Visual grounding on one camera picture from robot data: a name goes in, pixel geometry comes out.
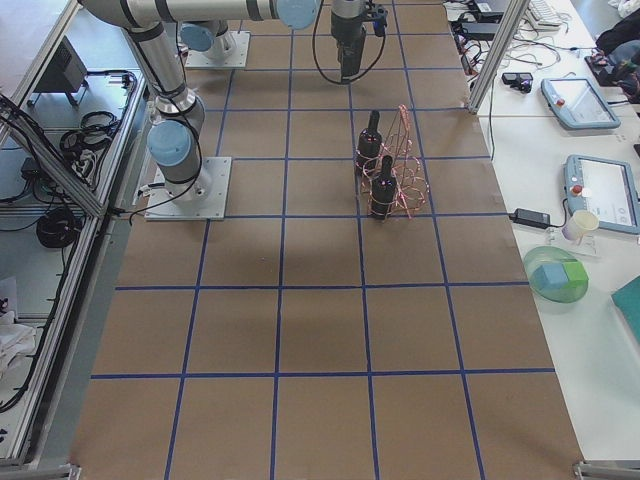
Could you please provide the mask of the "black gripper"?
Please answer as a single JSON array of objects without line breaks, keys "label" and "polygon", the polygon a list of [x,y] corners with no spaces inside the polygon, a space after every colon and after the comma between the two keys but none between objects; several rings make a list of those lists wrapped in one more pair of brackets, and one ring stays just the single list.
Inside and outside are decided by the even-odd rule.
[{"label": "black gripper", "polygon": [[331,9],[331,35],[336,40],[340,34],[347,29],[356,28],[359,25],[363,26],[363,12],[358,9],[344,10],[344,9]]}]

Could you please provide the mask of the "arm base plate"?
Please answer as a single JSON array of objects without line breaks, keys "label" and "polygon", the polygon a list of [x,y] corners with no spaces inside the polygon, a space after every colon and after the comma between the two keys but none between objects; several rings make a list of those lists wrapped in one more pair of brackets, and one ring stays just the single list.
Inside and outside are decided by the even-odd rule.
[{"label": "arm base plate", "polygon": [[186,41],[187,69],[233,70],[244,69],[247,64],[251,34],[249,31],[227,30],[215,37],[201,33]]},{"label": "arm base plate", "polygon": [[225,218],[228,188],[232,170],[231,157],[205,157],[200,176],[189,183],[165,185],[164,175],[156,168],[154,181],[162,183],[149,195],[148,221],[199,221]]}]

